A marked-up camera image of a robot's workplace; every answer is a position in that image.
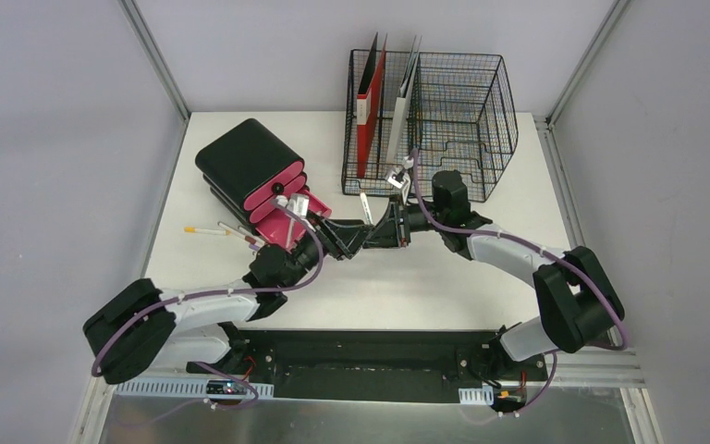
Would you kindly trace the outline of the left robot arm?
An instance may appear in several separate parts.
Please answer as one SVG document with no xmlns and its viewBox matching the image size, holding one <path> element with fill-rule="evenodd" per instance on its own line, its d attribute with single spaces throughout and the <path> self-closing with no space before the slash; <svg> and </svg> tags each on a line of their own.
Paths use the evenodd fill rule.
<svg viewBox="0 0 710 444">
<path fill-rule="evenodd" d="M 160 289 L 148 277 L 128 284 L 83 325 L 94 362 L 92 376 L 116 385 L 150 368 L 215 366 L 234 374 L 245 350 L 231 324 L 272 315 L 290 291 L 310 286 L 324 260 L 349 259 L 366 247 L 374 227 L 360 220 L 297 221 L 300 240 L 290 249 L 266 243 L 248 273 L 220 287 Z"/>
</svg>

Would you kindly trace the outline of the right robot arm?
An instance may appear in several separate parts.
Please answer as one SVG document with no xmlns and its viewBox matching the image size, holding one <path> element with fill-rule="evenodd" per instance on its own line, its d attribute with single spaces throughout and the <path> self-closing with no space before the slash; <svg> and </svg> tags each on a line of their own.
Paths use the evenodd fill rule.
<svg viewBox="0 0 710 444">
<path fill-rule="evenodd" d="M 574 353 L 610 328 L 624 330 L 623 305 L 592 250 L 549 249 L 505 231 L 471 209 L 457 171 L 434 175 L 431 202 L 410 203 L 412 180 L 406 168 L 395 167 L 386 181 L 398 195 L 375 226 L 372 246 L 405 246 L 410 234 L 433 230 L 451 252 L 498 268 L 534 290 L 539 314 L 498 333 L 487 345 L 493 375 L 512 378 L 534 355 Z"/>
</svg>

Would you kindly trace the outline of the red notebook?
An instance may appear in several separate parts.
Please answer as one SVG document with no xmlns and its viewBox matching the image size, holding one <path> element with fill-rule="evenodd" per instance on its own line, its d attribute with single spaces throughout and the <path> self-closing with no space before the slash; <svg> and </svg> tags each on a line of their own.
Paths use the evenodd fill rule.
<svg viewBox="0 0 710 444">
<path fill-rule="evenodd" d="M 358 179 L 364 179 L 367 173 L 382 97 L 386 45 L 383 44 L 380 47 L 378 43 L 379 33 L 377 32 L 373 37 L 373 42 L 368 52 L 357 93 L 358 145 L 356 177 Z"/>
</svg>

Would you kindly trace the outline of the grey notebook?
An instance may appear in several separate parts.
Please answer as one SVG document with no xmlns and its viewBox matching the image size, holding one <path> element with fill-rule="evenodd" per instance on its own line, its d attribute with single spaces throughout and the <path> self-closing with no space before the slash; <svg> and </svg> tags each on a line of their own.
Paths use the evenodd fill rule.
<svg viewBox="0 0 710 444">
<path fill-rule="evenodd" d="M 405 72 L 402 77 L 402 82 L 399 84 L 398 95 L 394 106 L 392 117 L 392 127 L 390 130 L 390 139 L 386 152 L 386 163 L 389 166 L 399 164 L 400 157 L 404 156 L 401 150 L 402 140 L 404 138 L 407 118 L 410 112 L 410 102 L 412 97 L 412 88 L 414 84 L 416 66 L 419 58 L 420 45 L 422 37 L 416 35 L 413 38 L 412 47 L 410 49 Z"/>
</svg>

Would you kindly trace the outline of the black pink drawer unit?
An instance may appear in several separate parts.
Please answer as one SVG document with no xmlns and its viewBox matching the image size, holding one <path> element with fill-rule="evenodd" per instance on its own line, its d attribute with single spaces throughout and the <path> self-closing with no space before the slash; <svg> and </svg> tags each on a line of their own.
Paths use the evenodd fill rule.
<svg viewBox="0 0 710 444">
<path fill-rule="evenodd" d="M 202 148 L 195 165 L 212 194 L 244 228 L 287 251 L 305 230 L 273 206 L 274 198 L 305 195 L 309 211 L 331 214 L 311 193 L 304 159 L 255 118 L 244 120 Z"/>
</svg>

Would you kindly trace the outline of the white pen orange cap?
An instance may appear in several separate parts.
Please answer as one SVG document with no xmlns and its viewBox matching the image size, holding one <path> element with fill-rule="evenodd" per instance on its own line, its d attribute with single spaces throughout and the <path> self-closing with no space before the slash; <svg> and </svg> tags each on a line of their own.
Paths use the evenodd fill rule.
<svg viewBox="0 0 710 444">
<path fill-rule="evenodd" d="M 203 234 L 212 236 L 229 236 L 231 233 L 226 229 L 212 229 L 212 228 L 195 228 L 195 227 L 184 227 L 184 232 L 190 234 Z"/>
</svg>

